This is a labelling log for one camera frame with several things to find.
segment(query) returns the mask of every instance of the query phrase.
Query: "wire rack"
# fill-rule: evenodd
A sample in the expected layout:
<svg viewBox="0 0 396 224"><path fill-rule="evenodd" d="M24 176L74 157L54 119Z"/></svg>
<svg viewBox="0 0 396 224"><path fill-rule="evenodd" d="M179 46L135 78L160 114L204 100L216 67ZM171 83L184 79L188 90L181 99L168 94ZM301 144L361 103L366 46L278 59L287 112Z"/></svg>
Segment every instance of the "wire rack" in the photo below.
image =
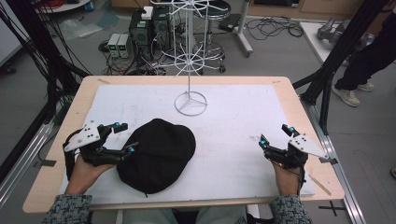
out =
<svg viewBox="0 0 396 224"><path fill-rule="evenodd" d="M205 64L206 60L216 60L219 55L208 56L206 54L201 54L200 52L205 52L205 44L201 45L198 49L193 48L193 29L192 29L192 19L193 13L198 14L202 18L205 19L205 33L207 32L207 12L212 7L216 10L225 11L226 8L219 8L210 6L209 2L211 0L171 0L170 2L161 2L156 3L151 1L153 5L159 6L169 6L171 8L171 12L169 13L170 17L174 17L174 15L178 12L185 12L186 18L186 34L185 34L185 47L181 44L179 48L181 49L181 53L178 53L176 48L174 48L173 54L170 52L163 52L163 54L171 59L174 59L172 63L159 65L159 66L174 66L179 72L176 74L176 77L181 73L187 73L189 76L188 89L181 93L175 99L175 108L176 110L186 116L198 116L204 113L207 109L208 103L203 94L198 91L191 91L191 74L195 74L200 76L200 71L205 68L217 69L216 67L208 66ZM173 27L175 27L175 20L172 20ZM176 46L176 32L173 29L173 40L174 46Z"/></svg>

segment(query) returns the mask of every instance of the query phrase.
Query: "power supply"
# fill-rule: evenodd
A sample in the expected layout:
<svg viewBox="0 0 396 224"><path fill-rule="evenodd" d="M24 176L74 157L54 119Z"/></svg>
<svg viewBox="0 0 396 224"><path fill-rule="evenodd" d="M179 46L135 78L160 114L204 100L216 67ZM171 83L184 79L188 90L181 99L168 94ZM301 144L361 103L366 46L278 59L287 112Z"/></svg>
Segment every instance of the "power supply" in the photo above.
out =
<svg viewBox="0 0 396 224"><path fill-rule="evenodd" d="M132 53L132 43L129 35L120 35L117 49L119 50L120 58L129 58Z"/></svg>
<svg viewBox="0 0 396 224"><path fill-rule="evenodd" d="M119 58L119 50L117 48L117 43L119 42L120 34L113 34L107 43L108 49L110 50L110 55L113 58Z"/></svg>

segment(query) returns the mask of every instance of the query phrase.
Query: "metal stand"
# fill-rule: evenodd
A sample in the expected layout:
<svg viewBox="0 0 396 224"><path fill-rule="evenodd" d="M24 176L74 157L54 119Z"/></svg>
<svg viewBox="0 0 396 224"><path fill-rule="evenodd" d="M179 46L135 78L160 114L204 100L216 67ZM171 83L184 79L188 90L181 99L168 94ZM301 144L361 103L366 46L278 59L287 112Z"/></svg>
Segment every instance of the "metal stand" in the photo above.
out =
<svg viewBox="0 0 396 224"><path fill-rule="evenodd" d="M29 144L30 139L40 128L40 125L50 123L50 120L56 114L56 105L63 95L75 94L78 90L79 83L73 73L80 77L86 77L89 74L68 62L56 47L50 36L48 29L44 26L31 1L25 0L7 0L9 8L14 12L20 21L26 33L30 36L37 51L26 42L8 18L7 13L0 11L0 19L5 23L9 30L18 38L22 46L27 50L35 62L39 72L48 82L47 97L48 102L37 115L31 126L26 130L18 144L12 149L5 161L0 166L0 183L2 183L13 165L18 161L23 151Z"/></svg>
<svg viewBox="0 0 396 224"><path fill-rule="evenodd" d="M245 48L245 51L247 52L247 57L250 56L251 53L253 53L253 48L250 46L248 43L247 39L244 36L244 27L245 27L245 22L248 14L248 3L250 0L245 0L245 3L242 7L242 16L241 16L241 22L239 23L239 27L234 27L233 30L236 32L236 35L238 36L239 40L241 41L242 45Z"/></svg>
<svg viewBox="0 0 396 224"><path fill-rule="evenodd" d="M366 0L363 1L359 10L351 20L346 30L329 54L329 57L314 74L293 83L294 89L311 82L301 100L314 105L318 96L323 92L320 109L319 125L325 134L327 132L327 117L329 113L329 102L332 88L332 79L335 72L343 63L347 55L352 52L355 44L367 31L367 28L376 18L388 0Z"/></svg>
<svg viewBox="0 0 396 224"><path fill-rule="evenodd" d="M208 106L207 100L204 97L203 94L197 91L190 91L191 88L191 73L195 73L196 75L200 75L200 71L204 68L212 68L216 69L215 67L211 67L208 65L205 65L205 60L214 60L216 58L215 56L211 57L206 57L204 54L203 56L200 56L198 53L202 50L205 52L205 45L202 45L198 50L193 53L193 29L192 29L192 19L193 19L193 12L198 13L201 16L200 10L206 9L206 14L207 10L209 7L213 7L209 5L210 0L179 0L175 1L172 0L171 2L168 3L155 3L152 2L154 5L168 5L172 6L172 12L169 14L171 16L175 15L175 13L179 12L180 10L184 10L186 12L186 49L184 49L181 45L182 49L182 54L177 55L176 52L176 34L175 34L175 29L173 31L174 35L174 55L170 55L166 52L163 52L164 55L167 57L175 59L174 63L171 65L174 65L178 70L180 70L177 74L180 75L182 72L187 72L189 76L189 83L188 83L188 90L186 92L181 93L175 100L175 108L176 110L186 116L198 116L206 111L206 108ZM223 8L218 8L218 7L213 7L218 10L225 10ZM205 20L205 32L207 29L207 19Z"/></svg>

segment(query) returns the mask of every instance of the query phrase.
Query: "electronic device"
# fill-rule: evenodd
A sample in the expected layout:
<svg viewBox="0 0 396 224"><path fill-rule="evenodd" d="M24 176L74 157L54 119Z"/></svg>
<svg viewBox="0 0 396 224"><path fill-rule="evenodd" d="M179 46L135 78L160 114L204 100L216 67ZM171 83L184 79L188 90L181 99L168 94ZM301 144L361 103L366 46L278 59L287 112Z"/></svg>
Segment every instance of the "electronic device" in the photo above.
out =
<svg viewBox="0 0 396 224"><path fill-rule="evenodd" d="M132 53L132 43L129 35L120 35L119 42L117 43L117 49L119 50L120 58L129 58Z"/></svg>
<svg viewBox="0 0 396 224"><path fill-rule="evenodd" d="M239 22L239 19L241 19L241 14L230 14L229 17L220 22L219 29L231 32Z"/></svg>
<svg viewBox="0 0 396 224"><path fill-rule="evenodd" d="M142 20L141 15L141 10L137 10L132 15L129 34L133 41L134 55L138 57L139 54L145 60L151 61L153 59L151 51L155 50L155 46L151 46L154 39L153 22Z"/></svg>
<svg viewBox="0 0 396 224"><path fill-rule="evenodd" d="M119 43L120 34L113 34L108 40L107 46L108 50L110 50L110 55L113 58L119 58L119 50L117 49L117 43Z"/></svg>
<svg viewBox="0 0 396 224"><path fill-rule="evenodd" d="M158 7L154 10L152 17L157 46L161 49L171 48L169 7Z"/></svg>
<svg viewBox="0 0 396 224"><path fill-rule="evenodd" d="M120 133L125 130L128 130L127 123L116 122L107 126L103 124L96 126L92 122L71 133L63 144L67 179L69 180L73 173L75 156L78 154L77 149L79 149L82 159L93 166L119 164L134 153L134 147L138 143L124 146L120 150L107 149L103 146L111 133Z"/></svg>
<svg viewBox="0 0 396 224"><path fill-rule="evenodd" d="M270 142L262 134L259 146L264 151L264 157L269 161L277 162L284 169L300 168L300 185L297 191L299 194L305 180L304 165L308 160L308 154L319 157L322 162L332 162L332 159L305 133L300 134L293 127L283 124L282 130L289 137L287 149L280 149L270 146Z"/></svg>

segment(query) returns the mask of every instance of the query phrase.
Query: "floor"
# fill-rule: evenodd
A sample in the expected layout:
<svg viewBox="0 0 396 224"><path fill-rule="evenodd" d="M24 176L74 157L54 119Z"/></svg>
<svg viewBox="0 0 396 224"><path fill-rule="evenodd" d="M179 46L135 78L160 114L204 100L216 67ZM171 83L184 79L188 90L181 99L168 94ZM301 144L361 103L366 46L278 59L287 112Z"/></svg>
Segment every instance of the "floor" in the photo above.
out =
<svg viewBox="0 0 396 224"><path fill-rule="evenodd" d="M67 19L81 20L85 25L97 24L104 29L85 38L71 38L67 45L78 56L91 73L101 75L106 69L106 59L98 46L109 39L112 33L128 31L129 17L124 13L115 13L103 6L87 13L83 8L57 14L59 22ZM223 33L218 29L214 33ZM258 30L252 33L259 36ZM248 42L254 52L247 58L242 46L234 34L214 35L213 40L226 49L224 64L226 72L205 69L204 76L275 76L288 77L291 82L298 81L319 69L321 62L308 40L291 36L287 31L265 40L256 40L245 31ZM59 37L53 38L63 56ZM46 82L40 76L30 57L22 50L11 62L17 69L8 74L4 69L0 73L0 162L20 140L37 113L46 102ZM341 77L345 67L340 67L334 81ZM396 166L394 125L396 124L396 64L378 72L371 82L375 84L373 92L357 91L362 104L353 108L345 105L332 94L328 119L328 131L339 160L344 168L349 184L359 203L366 223L396 223L396 180L389 174ZM176 70L170 68L168 76ZM296 90L303 93L306 86ZM45 155L48 146L41 152ZM22 205L30 187L33 185L39 169L32 162L22 180L8 197L0 210L2 223L38 223L43 214L25 214ZM314 202L304 203L314 223L349 223L343 203ZM261 214L266 208L260 206ZM93 223L114 223L115 212L93 213Z"/></svg>

